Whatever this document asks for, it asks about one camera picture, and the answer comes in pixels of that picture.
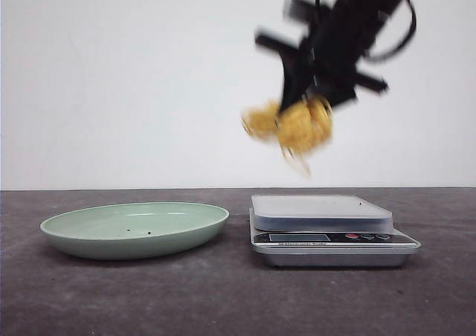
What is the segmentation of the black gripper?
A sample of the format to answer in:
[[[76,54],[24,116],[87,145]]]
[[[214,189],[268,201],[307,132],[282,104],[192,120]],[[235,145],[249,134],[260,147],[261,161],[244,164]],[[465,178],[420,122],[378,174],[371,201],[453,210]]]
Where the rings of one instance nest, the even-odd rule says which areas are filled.
[[[357,86],[376,93],[386,91],[383,79],[359,72],[356,65],[360,59],[389,59],[410,42],[417,28],[415,14],[400,42],[384,53],[370,53],[379,31],[402,1],[414,9],[411,0],[336,0],[333,6],[320,0],[291,0],[287,15],[308,27],[297,46],[263,31],[255,35],[256,44],[278,54],[283,63],[278,112],[307,101],[307,91],[325,99],[333,109],[354,101]]]

